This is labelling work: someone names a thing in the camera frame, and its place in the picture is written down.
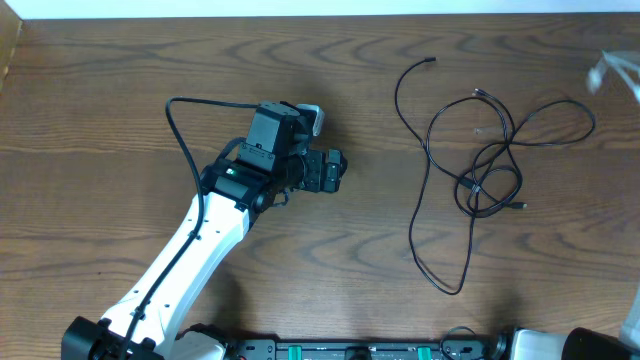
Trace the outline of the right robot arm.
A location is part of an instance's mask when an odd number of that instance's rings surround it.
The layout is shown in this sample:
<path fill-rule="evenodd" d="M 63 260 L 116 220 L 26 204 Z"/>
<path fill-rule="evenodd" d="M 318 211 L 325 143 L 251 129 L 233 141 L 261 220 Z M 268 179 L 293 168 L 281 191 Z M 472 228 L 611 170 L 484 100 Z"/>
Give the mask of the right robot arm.
<path fill-rule="evenodd" d="M 486 359 L 639 360 L 639 289 L 617 337 L 577 327 L 567 334 L 516 328 L 500 334 Z"/>

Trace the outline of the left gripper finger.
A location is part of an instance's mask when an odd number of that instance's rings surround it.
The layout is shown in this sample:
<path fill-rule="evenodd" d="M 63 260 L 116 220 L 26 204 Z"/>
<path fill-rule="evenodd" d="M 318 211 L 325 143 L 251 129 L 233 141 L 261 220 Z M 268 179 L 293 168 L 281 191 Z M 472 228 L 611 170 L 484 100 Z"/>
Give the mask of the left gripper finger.
<path fill-rule="evenodd" d="M 330 149 L 327 154 L 327 174 L 343 175 L 347 170 L 347 160 L 340 150 Z"/>
<path fill-rule="evenodd" d="M 335 193 L 339 190 L 342 177 L 342 168 L 339 164 L 326 164 L 324 166 L 322 191 Z"/>

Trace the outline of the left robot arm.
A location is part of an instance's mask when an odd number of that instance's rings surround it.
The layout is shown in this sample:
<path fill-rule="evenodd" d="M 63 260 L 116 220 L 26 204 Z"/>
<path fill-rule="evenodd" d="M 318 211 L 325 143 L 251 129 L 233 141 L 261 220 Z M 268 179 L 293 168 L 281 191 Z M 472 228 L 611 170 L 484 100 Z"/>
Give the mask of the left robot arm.
<path fill-rule="evenodd" d="M 335 149 L 314 150 L 325 114 L 317 105 L 263 101 L 245 137 L 198 169 L 196 194 L 176 233 L 139 281 L 102 317 L 77 317 L 61 340 L 64 359 L 222 359 L 228 344 L 181 329 L 213 272 L 256 219 L 292 191 L 335 193 L 347 168 Z"/>

